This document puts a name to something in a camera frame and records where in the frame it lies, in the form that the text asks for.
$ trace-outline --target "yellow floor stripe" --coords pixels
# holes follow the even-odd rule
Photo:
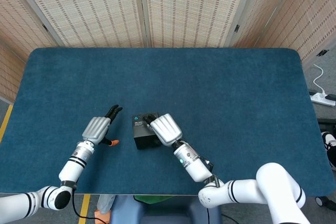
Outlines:
[[[80,215],[81,216],[86,216],[88,214],[90,197],[91,197],[90,194],[84,194],[83,203],[82,203],[82,209],[80,211]],[[85,224],[85,222],[86,222],[86,219],[79,218],[78,224]]]
[[[10,114],[12,112],[12,108],[13,108],[13,105],[9,105],[8,110],[6,112],[6,115],[5,115],[5,118],[4,118],[3,122],[2,122],[2,125],[1,125],[1,128],[0,128],[0,143],[2,141],[2,137],[5,134],[5,129],[7,127],[7,123],[8,123]]]

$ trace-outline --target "robotic arm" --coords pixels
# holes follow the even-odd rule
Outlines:
[[[182,131],[169,114],[159,118],[150,115],[144,120],[163,145],[174,148],[174,155],[192,179],[206,183],[198,193],[204,207],[227,203],[267,204],[274,224],[310,223],[300,210],[306,201],[305,192],[281,165],[268,163],[258,170],[256,179],[224,183],[212,173],[213,165],[182,141]]]
[[[122,110],[114,105],[104,117],[91,119],[82,134],[83,141],[77,144],[68,162],[59,174],[60,187],[46,186],[39,191],[0,198],[0,224],[26,218],[35,214],[38,208],[52,210],[64,209],[77,189],[77,181],[94,153],[94,147],[100,143],[114,146],[118,140],[105,138],[109,125]]]

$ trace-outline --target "blue table mat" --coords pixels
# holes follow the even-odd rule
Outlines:
[[[334,180],[299,55],[290,49],[40,48],[27,63],[0,144],[0,191],[58,186],[86,125],[124,107],[78,181],[78,193],[195,195],[195,183],[161,146],[137,150],[132,115],[170,113],[184,140],[221,180],[255,178],[277,162],[308,196]]]

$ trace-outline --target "black box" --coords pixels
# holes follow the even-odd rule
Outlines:
[[[152,114],[158,117],[158,113],[147,113],[133,115],[132,126],[133,126],[133,136],[137,149],[142,150],[150,147],[158,147],[162,145],[161,141],[158,139],[157,135],[153,132],[151,127],[147,127],[147,123],[143,120],[144,116]]]

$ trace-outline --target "green object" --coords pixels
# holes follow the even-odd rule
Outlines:
[[[134,199],[140,202],[144,202],[146,204],[155,204],[167,199],[170,199],[174,196],[163,196],[163,195],[134,195]]]

